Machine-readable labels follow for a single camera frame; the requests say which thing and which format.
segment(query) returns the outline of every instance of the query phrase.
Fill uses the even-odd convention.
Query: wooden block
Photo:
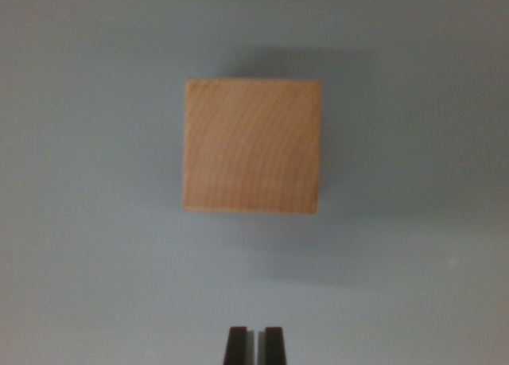
[[[316,212],[320,100],[313,81],[188,80],[184,209]]]

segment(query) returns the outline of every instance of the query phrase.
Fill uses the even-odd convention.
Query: gray surface
[[[190,76],[318,78],[319,212],[181,210]],[[0,0],[0,363],[509,363],[508,0]]]

